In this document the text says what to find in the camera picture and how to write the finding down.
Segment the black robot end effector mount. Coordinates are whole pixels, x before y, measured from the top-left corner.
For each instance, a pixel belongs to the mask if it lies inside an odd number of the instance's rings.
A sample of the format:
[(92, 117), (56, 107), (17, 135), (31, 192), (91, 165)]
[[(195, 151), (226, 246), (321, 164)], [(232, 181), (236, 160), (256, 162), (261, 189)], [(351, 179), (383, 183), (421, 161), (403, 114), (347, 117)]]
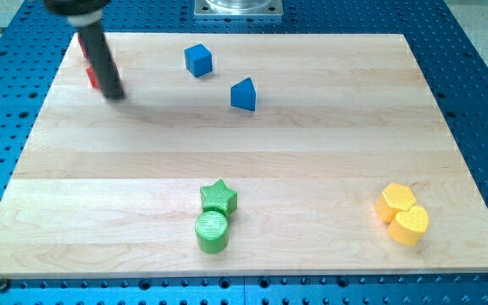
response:
[(103, 8), (111, 0), (43, 0), (45, 8), (57, 15), (65, 16), (74, 27), (84, 27), (98, 22)]

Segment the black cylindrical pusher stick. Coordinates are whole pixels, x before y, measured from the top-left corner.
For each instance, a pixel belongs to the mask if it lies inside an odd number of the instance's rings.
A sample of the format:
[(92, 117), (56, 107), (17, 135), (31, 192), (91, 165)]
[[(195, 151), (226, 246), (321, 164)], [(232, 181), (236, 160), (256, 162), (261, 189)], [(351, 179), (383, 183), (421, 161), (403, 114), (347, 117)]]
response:
[(89, 25), (79, 26), (77, 31), (103, 96), (110, 100), (124, 98), (125, 91), (101, 22), (98, 20)]

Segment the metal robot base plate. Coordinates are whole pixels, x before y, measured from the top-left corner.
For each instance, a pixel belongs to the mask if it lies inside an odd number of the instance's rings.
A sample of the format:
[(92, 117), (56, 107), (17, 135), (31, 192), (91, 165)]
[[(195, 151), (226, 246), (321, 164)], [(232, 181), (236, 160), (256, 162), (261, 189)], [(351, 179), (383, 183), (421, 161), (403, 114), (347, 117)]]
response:
[(218, 16), (282, 16), (282, 0), (195, 0), (194, 14)]

